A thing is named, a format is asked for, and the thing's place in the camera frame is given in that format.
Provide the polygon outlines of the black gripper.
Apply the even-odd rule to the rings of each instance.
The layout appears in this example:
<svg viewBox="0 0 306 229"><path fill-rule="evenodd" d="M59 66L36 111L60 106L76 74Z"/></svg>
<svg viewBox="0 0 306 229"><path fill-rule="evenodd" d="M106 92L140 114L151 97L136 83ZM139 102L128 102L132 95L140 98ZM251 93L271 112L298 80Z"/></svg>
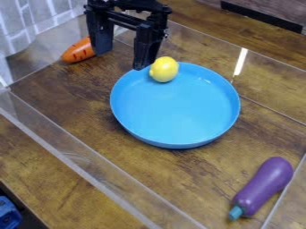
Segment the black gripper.
<svg viewBox="0 0 306 229"><path fill-rule="evenodd" d="M87 0L86 23L96 55L112 50L114 26L135 30L132 68L139 71L155 61L167 36L172 13L158 0Z"/></svg>

